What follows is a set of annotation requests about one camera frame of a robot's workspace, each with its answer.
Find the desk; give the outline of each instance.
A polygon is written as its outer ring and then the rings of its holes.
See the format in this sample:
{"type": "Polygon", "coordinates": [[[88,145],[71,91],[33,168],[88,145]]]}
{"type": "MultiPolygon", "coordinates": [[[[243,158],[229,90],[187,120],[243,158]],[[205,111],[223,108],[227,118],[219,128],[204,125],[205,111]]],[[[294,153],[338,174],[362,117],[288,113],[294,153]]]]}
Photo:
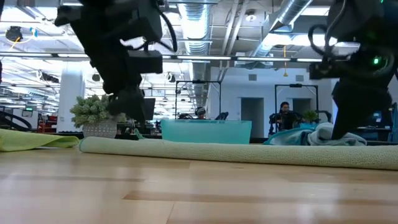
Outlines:
{"type": "Polygon", "coordinates": [[[0,156],[2,224],[393,224],[398,172],[82,154],[0,156]]]}

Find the air duct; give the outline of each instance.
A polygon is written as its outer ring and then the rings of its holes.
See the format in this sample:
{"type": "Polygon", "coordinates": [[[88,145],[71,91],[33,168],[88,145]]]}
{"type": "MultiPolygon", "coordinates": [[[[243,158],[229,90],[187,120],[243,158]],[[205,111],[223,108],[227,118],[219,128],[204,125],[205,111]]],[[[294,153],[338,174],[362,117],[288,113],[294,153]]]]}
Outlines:
{"type": "MultiPolygon", "coordinates": [[[[262,33],[264,39],[251,53],[251,57],[265,57],[270,52],[272,45],[266,44],[266,37],[269,32],[276,31],[284,26],[293,26],[296,19],[303,13],[305,8],[311,4],[312,0],[284,0],[280,6],[280,9],[271,14],[267,15],[266,21],[262,27],[262,33]]],[[[244,68],[253,69],[256,68],[259,63],[247,63],[243,65],[244,68]]]]}
{"type": "MultiPolygon", "coordinates": [[[[208,55],[210,43],[201,42],[210,37],[210,7],[209,4],[178,4],[178,10],[182,17],[182,30],[185,39],[194,41],[186,41],[185,48],[189,55],[208,55]]],[[[209,80],[207,63],[192,63],[192,80],[209,80]]],[[[195,86],[194,93],[197,106],[204,106],[206,101],[203,100],[202,86],[195,86]]]]}

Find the pillar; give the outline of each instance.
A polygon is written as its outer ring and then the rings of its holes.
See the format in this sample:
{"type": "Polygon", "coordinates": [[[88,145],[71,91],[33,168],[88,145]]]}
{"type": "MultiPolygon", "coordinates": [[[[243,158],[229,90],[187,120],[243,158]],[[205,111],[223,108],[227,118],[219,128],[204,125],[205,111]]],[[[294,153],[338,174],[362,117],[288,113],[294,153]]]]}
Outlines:
{"type": "Polygon", "coordinates": [[[85,95],[85,78],[82,62],[65,62],[61,76],[60,102],[58,106],[57,133],[81,131],[75,128],[70,109],[77,103],[76,97],[85,95]]]}

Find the ceiling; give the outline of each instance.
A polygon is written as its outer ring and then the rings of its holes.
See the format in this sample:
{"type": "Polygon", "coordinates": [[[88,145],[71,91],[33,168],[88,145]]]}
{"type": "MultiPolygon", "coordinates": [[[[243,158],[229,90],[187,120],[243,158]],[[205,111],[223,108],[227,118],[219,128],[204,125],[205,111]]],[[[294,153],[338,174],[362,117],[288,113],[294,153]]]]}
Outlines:
{"type": "MultiPolygon", "coordinates": [[[[262,27],[266,20],[266,15],[277,12],[281,1],[250,1],[247,9],[253,9],[255,19],[253,21],[242,20],[241,26],[238,30],[236,41],[234,41],[231,49],[231,55],[248,54],[253,51],[262,41],[263,33],[262,27]]],[[[313,24],[317,23],[320,18],[325,19],[328,13],[328,4],[330,1],[314,1],[312,5],[299,17],[303,21],[310,21],[313,24]]],[[[210,54],[221,55],[224,36],[228,21],[231,20],[230,10],[233,1],[222,0],[218,4],[211,6],[211,22],[210,22],[210,37],[206,41],[210,43],[210,54]]],[[[182,29],[182,21],[180,15],[173,12],[167,12],[167,17],[173,24],[179,42],[178,55],[186,54],[184,37],[188,32],[197,32],[195,27],[190,30],[182,29]]],[[[24,7],[7,5],[2,13],[0,22],[0,52],[47,52],[47,53],[80,53],[83,48],[79,43],[77,37],[74,35],[72,29],[68,26],[55,27],[53,24],[57,16],[57,8],[53,7],[24,7]],[[10,26],[21,27],[23,39],[20,43],[14,45],[13,42],[7,40],[5,37],[6,31],[10,26]],[[32,30],[37,31],[37,36],[32,35],[32,30]]],[[[305,33],[289,33],[289,34],[270,34],[267,36],[268,41],[275,44],[286,44],[285,48],[273,47],[270,55],[274,57],[302,57],[302,58],[319,58],[308,47],[308,39],[305,33]]],[[[170,43],[169,32],[164,26],[164,41],[170,43]]],[[[127,41],[125,45],[139,45],[141,39],[127,41]]],[[[172,54],[167,49],[160,45],[153,45],[153,49],[159,50],[162,54],[172,54]]],[[[17,58],[4,57],[3,63],[3,83],[0,85],[0,105],[8,107],[23,106],[23,104],[37,105],[40,110],[48,113],[55,113],[57,111],[59,84],[49,83],[43,81],[40,76],[45,73],[59,81],[62,76],[62,68],[65,62],[62,60],[39,60],[34,58],[17,58]]],[[[96,70],[90,66],[88,61],[82,62],[82,69],[86,80],[86,96],[102,95],[102,80],[99,82],[93,81],[93,74],[96,70]]],[[[211,63],[212,68],[207,71],[212,75],[212,79],[217,79],[214,73],[218,73],[219,64],[211,63]]],[[[284,67],[287,68],[305,68],[306,63],[274,63],[271,67],[275,71],[284,73],[284,67]]],[[[175,83],[170,83],[167,79],[168,75],[174,75],[176,80],[191,81],[192,80],[192,63],[164,63],[163,74],[143,74],[143,82],[141,87],[146,89],[147,97],[156,97],[157,104],[155,108],[155,119],[173,118],[175,111],[175,83]]],[[[261,69],[255,69],[256,73],[264,73],[261,69]]],[[[234,68],[229,66],[226,76],[229,77],[229,82],[239,83],[240,74],[246,76],[250,71],[245,68],[234,68]]],[[[277,82],[278,76],[273,78],[260,78],[261,83],[277,82]]],[[[181,94],[178,95],[178,113],[192,113],[197,106],[204,104],[204,101],[198,101],[198,96],[206,98],[206,85],[193,86],[191,83],[180,83],[179,89],[181,94]]]]}

